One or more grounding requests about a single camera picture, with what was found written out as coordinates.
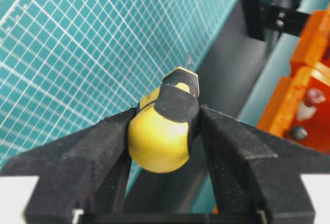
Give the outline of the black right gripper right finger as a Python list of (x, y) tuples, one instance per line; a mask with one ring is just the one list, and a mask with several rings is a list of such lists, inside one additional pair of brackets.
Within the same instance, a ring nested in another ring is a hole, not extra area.
[(220, 214), (262, 223), (329, 223), (329, 156), (202, 106), (203, 141)]

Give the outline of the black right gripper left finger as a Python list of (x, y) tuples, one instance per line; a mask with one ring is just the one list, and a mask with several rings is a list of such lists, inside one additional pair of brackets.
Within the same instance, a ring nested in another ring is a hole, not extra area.
[(1, 223), (78, 223), (123, 211), (136, 110), (11, 157), (1, 169)]

